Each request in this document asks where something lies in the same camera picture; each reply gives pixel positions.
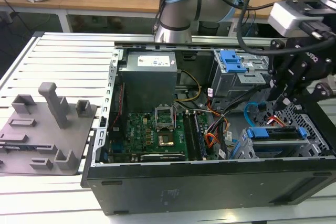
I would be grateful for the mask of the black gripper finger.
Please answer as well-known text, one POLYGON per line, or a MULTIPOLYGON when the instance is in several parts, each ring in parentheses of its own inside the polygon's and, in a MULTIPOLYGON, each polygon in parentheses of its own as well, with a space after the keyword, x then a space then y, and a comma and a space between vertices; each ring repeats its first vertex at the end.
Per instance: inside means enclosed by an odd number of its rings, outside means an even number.
POLYGON ((317 82, 311 91, 307 88, 305 83, 285 84, 275 101, 275 111, 284 110, 291 104, 304 105, 333 98, 333 90, 327 82, 317 82))
POLYGON ((276 100, 281 95, 290 101, 296 100, 295 82, 297 54, 269 56, 269 70, 272 74, 271 92, 268 101, 276 100))

